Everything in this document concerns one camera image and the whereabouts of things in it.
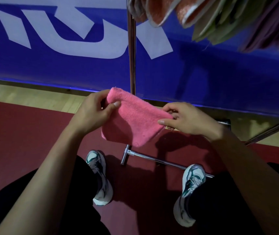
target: hand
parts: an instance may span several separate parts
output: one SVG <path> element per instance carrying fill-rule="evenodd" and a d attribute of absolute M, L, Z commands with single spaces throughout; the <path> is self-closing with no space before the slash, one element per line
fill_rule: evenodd
<path fill-rule="evenodd" d="M 102 126 L 110 118 L 111 113 L 121 105 L 121 102 L 114 102 L 102 110 L 101 101 L 108 93 L 109 90 L 102 90 L 86 97 L 69 126 L 83 136 Z"/>
<path fill-rule="evenodd" d="M 176 128 L 184 133 L 201 134 L 212 140 L 222 136 L 223 126 L 189 103 L 168 103 L 162 110 L 171 113 L 174 119 L 161 119 L 158 121 L 160 125 Z"/>

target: person's left arm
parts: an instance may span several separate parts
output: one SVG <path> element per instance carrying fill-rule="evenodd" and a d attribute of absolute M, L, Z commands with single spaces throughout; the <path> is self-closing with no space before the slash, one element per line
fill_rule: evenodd
<path fill-rule="evenodd" d="M 58 230 L 82 139 L 105 123 L 120 102 L 101 109 L 109 90 L 90 94 L 0 224 L 0 234 L 52 234 Z"/>

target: black pants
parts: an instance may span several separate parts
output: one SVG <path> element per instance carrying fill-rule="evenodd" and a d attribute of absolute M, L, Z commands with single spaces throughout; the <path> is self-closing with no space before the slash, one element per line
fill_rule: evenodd
<path fill-rule="evenodd" d="M 278 164 L 269 165 L 279 173 Z M 0 223 L 35 172 L 36 170 L 28 173 L 0 190 Z M 99 213 L 92 206 L 96 191 L 95 175 L 87 163 L 77 157 L 59 234 L 81 234 L 91 229 L 96 229 L 95 232 L 100 234 L 110 234 L 100 222 Z M 207 180 L 198 187 L 191 195 L 188 210 L 196 219 L 201 234 L 216 234 L 219 231 L 224 234 L 262 234 L 259 224 L 227 172 Z"/>

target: person's left hand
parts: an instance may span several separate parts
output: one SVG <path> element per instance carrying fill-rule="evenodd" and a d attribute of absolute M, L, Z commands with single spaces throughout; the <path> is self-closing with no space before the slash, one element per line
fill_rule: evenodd
<path fill-rule="evenodd" d="M 102 126 L 110 118 L 111 113 L 121 105 L 121 102 L 114 102 L 101 109 L 101 101 L 108 93 L 109 90 L 102 90 L 90 94 L 72 117 L 69 126 L 83 136 Z"/>

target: white sneaker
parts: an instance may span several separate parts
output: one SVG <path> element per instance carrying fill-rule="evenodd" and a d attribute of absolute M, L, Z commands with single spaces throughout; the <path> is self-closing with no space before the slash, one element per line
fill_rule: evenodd
<path fill-rule="evenodd" d="M 191 227 L 195 223 L 195 219 L 191 218 L 185 210 L 185 198 L 190 196 L 205 181 L 206 173 L 202 166 L 193 164 L 186 168 L 182 180 L 182 195 L 177 199 L 173 207 L 174 217 L 181 226 Z"/>
<path fill-rule="evenodd" d="M 106 178 L 106 161 L 105 157 L 98 151 L 92 150 L 86 158 L 87 164 L 92 171 L 98 173 L 102 179 L 102 187 L 93 198 L 96 205 L 106 205 L 112 200 L 113 189 L 110 182 Z"/>

